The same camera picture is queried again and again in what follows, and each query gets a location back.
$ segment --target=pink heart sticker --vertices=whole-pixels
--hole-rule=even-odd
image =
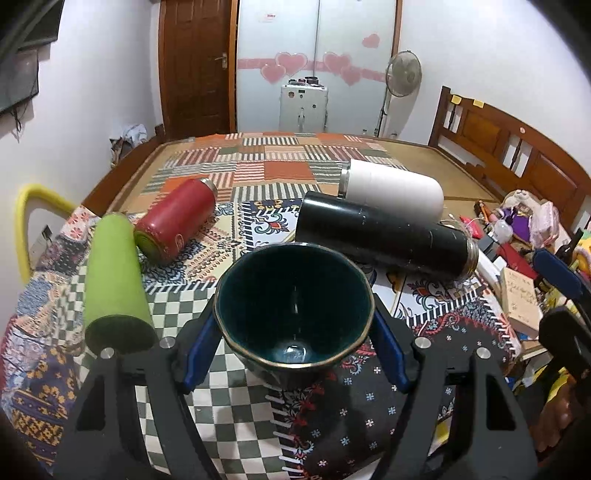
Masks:
[[[277,83],[285,76],[283,65],[265,65],[261,68],[262,77],[269,83]]]
[[[361,44],[365,48],[378,48],[379,47],[379,35],[372,33],[369,37],[365,37]]]
[[[285,67],[287,74],[292,77],[307,65],[308,57],[303,53],[292,55],[282,51],[275,56],[275,61],[278,65]]]
[[[340,75],[341,70],[351,65],[351,56],[346,53],[337,55],[330,51],[324,54],[324,65],[329,72]]]
[[[349,66],[341,70],[340,76],[347,85],[352,86],[361,80],[361,69],[358,67]]]

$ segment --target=wardrobe door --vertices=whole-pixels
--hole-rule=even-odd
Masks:
[[[396,0],[321,0],[316,75],[329,89],[329,132],[374,134],[395,9]]]
[[[241,0],[236,53],[238,131],[279,130],[281,85],[311,75],[319,0]]]

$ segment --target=white appliance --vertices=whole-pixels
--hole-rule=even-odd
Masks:
[[[303,82],[281,87],[279,131],[304,134],[322,133],[326,129],[329,90],[322,85]]]

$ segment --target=wooden bed frame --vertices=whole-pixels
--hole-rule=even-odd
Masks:
[[[115,199],[128,190],[125,187],[130,180],[143,171],[142,166],[145,165],[148,157],[166,141],[163,125],[157,125],[155,131],[155,136],[135,147],[102,178],[88,197],[82,201],[83,206],[100,217],[107,213]]]
[[[446,121],[448,111],[451,114]],[[457,116],[459,124],[454,132]],[[518,143],[509,162],[506,155],[513,136],[518,139]],[[441,137],[459,145],[483,165],[460,161],[459,157],[440,146]],[[531,146],[531,153],[520,177],[516,171],[524,144]],[[586,196],[591,195],[589,175],[551,139],[491,105],[452,95],[449,87],[441,88],[429,146],[451,157],[500,199],[506,193],[522,189],[539,199],[552,201],[560,212],[561,223],[568,230],[571,230]]]

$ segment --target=cup rim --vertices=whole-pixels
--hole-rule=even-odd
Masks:
[[[336,257],[339,257],[342,260],[344,260],[345,263],[352,266],[353,269],[358,272],[358,274],[361,276],[361,278],[363,278],[363,283],[366,287],[366,291],[369,296],[369,315],[368,315],[368,318],[365,322],[365,327],[361,331],[361,334],[359,335],[359,337],[355,341],[350,343],[346,349],[343,349],[341,352],[337,353],[336,355],[333,355],[329,358],[326,358],[326,359],[318,361],[318,362],[309,362],[306,364],[284,364],[281,362],[274,362],[272,360],[267,360],[266,358],[263,358],[255,353],[251,352],[250,350],[247,350],[242,345],[238,345],[238,343],[236,343],[230,337],[230,334],[228,333],[228,331],[224,327],[224,324],[221,320],[221,315],[219,314],[219,306],[218,306],[218,302],[219,302],[218,292],[220,291],[221,286],[224,283],[227,273],[230,272],[235,265],[238,265],[241,261],[243,261],[244,258],[246,258],[248,255],[253,254],[255,252],[259,252],[259,251],[270,249],[270,248],[292,247],[294,245],[299,246],[299,247],[312,247],[312,248],[316,248],[319,250],[324,250],[324,251],[326,251],[330,254],[333,254]],[[239,352],[241,355],[245,356],[246,358],[248,358],[250,360],[253,360],[253,361],[258,362],[260,364],[266,365],[268,367],[273,367],[273,368],[282,369],[282,370],[300,370],[300,369],[306,369],[306,368],[321,368],[321,367],[325,367],[327,365],[330,365],[330,364],[340,360],[341,358],[346,357],[348,354],[350,354],[351,352],[356,350],[365,341],[365,339],[369,335],[369,329],[371,328],[371,324],[372,324],[372,321],[374,318],[374,311],[375,311],[374,292],[372,291],[371,286],[369,285],[368,279],[365,276],[365,274],[363,273],[363,271],[352,260],[350,260],[348,257],[343,255],[342,253],[337,252],[336,250],[333,250],[331,248],[323,247],[322,245],[313,244],[313,243],[309,243],[309,242],[290,242],[290,243],[264,245],[262,247],[258,247],[257,249],[255,249],[251,252],[248,252],[248,254],[240,257],[236,262],[234,262],[232,264],[232,266],[230,268],[228,268],[228,270],[226,270],[223,273],[223,275],[221,276],[221,278],[217,284],[215,297],[216,298],[213,302],[213,316],[215,317],[217,325],[219,326],[220,330],[222,331],[223,337],[226,339],[226,341],[228,342],[230,347],[234,351]]]

